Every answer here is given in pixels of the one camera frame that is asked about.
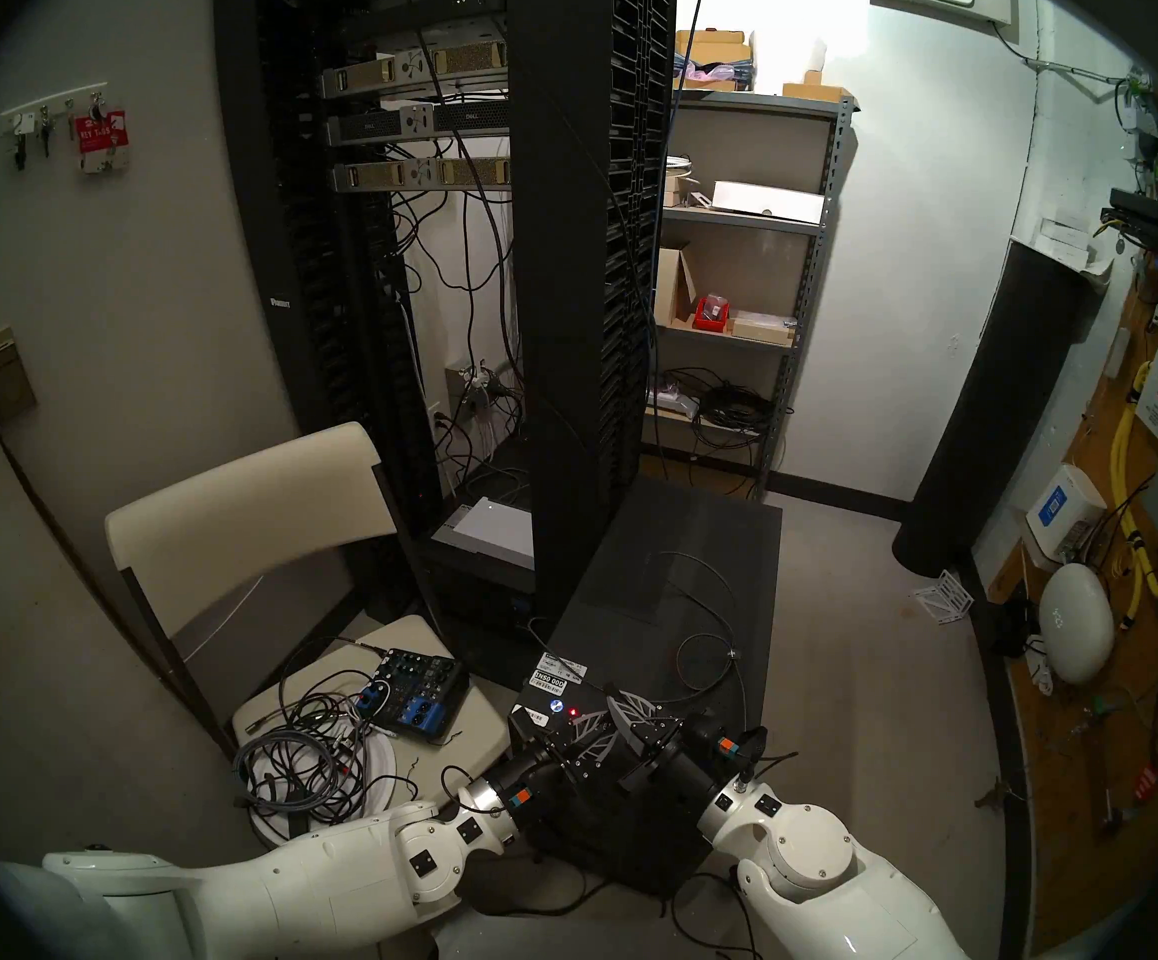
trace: gray floor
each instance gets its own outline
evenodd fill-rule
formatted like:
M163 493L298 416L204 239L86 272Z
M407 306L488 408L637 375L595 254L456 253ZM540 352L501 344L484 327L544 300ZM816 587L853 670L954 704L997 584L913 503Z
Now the gray floor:
M992 786L997 761L969 622L939 626L910 598L926 580L889 555L896 523L783 496L768 501L784 512L784 536L763 720L771 752L800 756L765 779L789 801L835 812L935 900L972 960L991 960L1005 842L1002 816L973 806ZM486 690L511 701L493 686ZM710 860L717 871L725 865ZM460 892L483 910L513 902L554 908L572 900L580 880L569 865L525 855L472 862ZM743 941L732 901L694 904L691 931ZM599 921L645 921L669 935L658 915L655 902L611 888L574 918L522 922L556 924L567 941L608 944ZM755 924L767 960L785 958ZM382 955L422 960L431 944L427 931L413 931L383 944Z

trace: baseboard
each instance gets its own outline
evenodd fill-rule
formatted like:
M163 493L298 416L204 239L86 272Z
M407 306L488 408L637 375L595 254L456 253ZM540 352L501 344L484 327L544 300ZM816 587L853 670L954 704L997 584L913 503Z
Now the baseboard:
M347 594L336 601L335 608L321 616L315 626L307 632L307 636L303 636L302 640L298 642L291 652L280 659L280 664L272 668L272 673L261 682L254 694L259 695L266 691L280 681L283 674L287 676L294 674L294 670L307 667L313 660L325 653L325 648L335 642L335 637L347 629L349 623L361 615L364 610L365 607L361 604L361 596L357 594L357 589L350 589Z
M879 496L873 491L859 491L857 488L834 485L829 482L816 482L813 477L798 477L778 471L769 472L765 490L778 496L790 496L807 501L818 501L822 506L862 512L866 516L880 516L884 520L903 522L909 503L889 496Z
M1005 659L992 653L996 640L996 617L999 608L989 603L979 569L966 551L957 560L961 585L974 599L970 624L983 665L983 683L988 692L988 711L992 718L996 757L1002 777L1017 792L1028 792L1028 776L1023 767L1023 738L1014 708L1014 691L1005 668ZM1002 804L1005 819L1005 902L1002 906L1002 941L997 960L1019 960L1028 939L1028 916L1032 910L1032 822L1028 801L1006 798Z

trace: server rack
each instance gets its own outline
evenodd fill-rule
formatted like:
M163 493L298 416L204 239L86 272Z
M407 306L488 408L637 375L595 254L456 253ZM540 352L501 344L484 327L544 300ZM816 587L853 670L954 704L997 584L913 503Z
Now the server rack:
M298 425L361 423L398 519L413 532L434 521L441 485L389 197L329 189L335 152L314 91L321 71L345 60L343 24L368 2L213 0L219 98L258 296ZM352 160L382 153L354 147ZM415 585L395 540L352 544L345 559L372 616L403 614Z
M544 616L565 608L638 470L675 5L508 3L514 272Z

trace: yellow cable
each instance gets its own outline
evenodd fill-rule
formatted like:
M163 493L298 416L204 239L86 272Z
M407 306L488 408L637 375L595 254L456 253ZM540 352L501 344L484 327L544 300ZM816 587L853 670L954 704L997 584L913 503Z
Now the yellow cable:
M1113 447L1109 455L1109 472L1113 484L1113 500L1121 508L1121 535L1126 536L1126 542L1135 551L1135 589L1130 595L1130 604L1126 609L1126 617L1121 620L1121 628L1129 629L1135 623L1138 613L1139 601L1143 595L1143 582L1148 582L1148 589L1153 598L1158 598L1157 572L1152 570L1152 562L1148 556L1148 549L1143 545L1143 536L1139 534L1138 525L1135 522L1135 512L1128 501L1129 493L1126 489L1126 457L1129 450L1130 426L1135 420L1135 406L1138 404L1138 396L1143 391L1143 386L1148 382L1149 371L1152 362L1144 361L1135 373L1135 380L1130 390L1135 397L1126 403L1126 409L1121 411L1121 423L1116 426L1113 437Z

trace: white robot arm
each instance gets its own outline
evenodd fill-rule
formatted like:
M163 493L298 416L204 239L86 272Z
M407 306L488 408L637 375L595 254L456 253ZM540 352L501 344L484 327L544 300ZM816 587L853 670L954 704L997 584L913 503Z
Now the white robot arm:
M704 838L738 859L740 892L798 960L965 958L935 903L833 813L785 804L752 781L763 730L732 741L704 716L629 721L636 703L609 704L639 762L625 786L655 776L655 786L697 799ZM453 908L474 850L504 852L519 827L557 804L552 793L586 777L570 750L513 720L525 750L460 789L444 812L412 801L198 871L141 853L51 853L44 870L75 894L67 906L58 887L36 900L49 891L53 915L74 913L57 926L103 924L135 958L321 957L375 944Z

